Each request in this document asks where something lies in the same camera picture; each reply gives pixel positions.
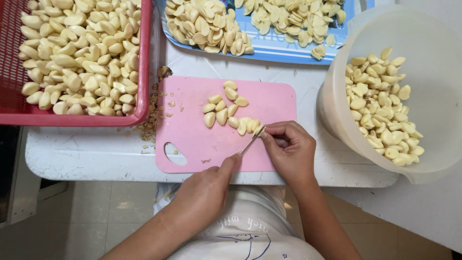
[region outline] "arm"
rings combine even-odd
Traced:
[[[265,132],[271,160],[298,201],[305,240],[326,260],[361,260],[315,178],[315,139],[294,121],[269,124]]]
[[[198,234],[225,206],[233,168],[240,154],[187,178],[175,198],[137,231],[110,250],[101,260],[158,260],[171,255]]]

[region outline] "blue striped tray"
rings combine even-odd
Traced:
[[[232,1],[232,6],[234,6],[234,0],[222,0],[225,5]],[[164,9],[166,6],[165,0],[154,0],[159,12],[162,14],[162,29],[167,36],[167,38],[175,45],[190,49],[202,51],[198,47],[193,47],[190,45],[180,44],[175,41],[174,37],[170,35],[169,29],[167,28],[167,21],[164,15]],[[367,9],[375,6],[374,0],[367,0]],[[260,35],[258,29],[256,29],[250,22],[250,15],[243,15],[243,6],[236,9],[236,21],[241,27],[241,31],[246,31],[247,35],[252,37],[252,47],[254,47],[255,53],[251,55],[242,55],[239,58],[246,59],[255,59],[262,61],[271,61],[271,62],[288,62],[288,63],[300,63],[300,64],[317,64],[317,65],[330,65],[337,54],[337,48],[343,44],[343,41],[347,37],[348,29],[347,22],[354,17],[354,0],[345,0],[345,3],[342,6],[342,9],[346,13],[345,23],[339,25],[334,19],[334,27],[329,28],[328,33],[335,35],[336,44],[328,47],[325,43],[323,45],[326,47],[326,55],[324,59],[318,61],[311,57],[311,50],[317,46],[314,42],[302,48],[298,44],[298,40],[295,40],[295,43],[288,43],[284,39],[283,34],[276,34],[273,31],[273,28],[270,28],[269,33],[266,35]]]

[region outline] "white plastic bowl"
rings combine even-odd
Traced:
[[[400,5],[369,9],[348,22],[348,37],[335,57],[318,96],[324,126],[351,149],[377,165],[402,173],[413,184],[436,180],[462,159],[462,44],[446,25]],[[378,56],[392,46],[389,59],[406,58],[400,73],[411,95],[409,121],[424,136],[420,163],[400,167],[366,141],[351,115],[345,93],[345,68],[352,57]]]

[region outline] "hand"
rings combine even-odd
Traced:
[[[164,210],[164,221],[182,227],[192,237],[208,227],[225,207],[233,168],[241,155],[226,158],[220,167],[210,167],[184,180]]]
[[[268,124],[261,135],[279,174],[292,188],[314,181],[316,140],[294,121]]]

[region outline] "pink cutting board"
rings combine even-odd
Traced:
[[[220,166],[223,160],[240,152],[252,139],[252,134],[241,136],[226,122],[221,126],[215,121],[212,128],[204,125],[202,108],[207,98],[220,94],[229,107],[233,104],[225,96],[222,79],[205,79],[169,76],[162,80],[159,90],[167,92],[159,96],[158,106],[164,107],[165,117],[157,125],[156,163],[166,173],[192,173],[212,166]],[[297,104],[294,89],[283,83],[235,80],[237,93],[249,101],[246,107],[239,107],[235,117],[260,119],[261,124],[297,119]],[[166,143],[172,143],[187,159],[185,165],[171,162],[165,155]],[[245,152],[238,171],[274,171],[275,168],[260,138],[257,138]]]

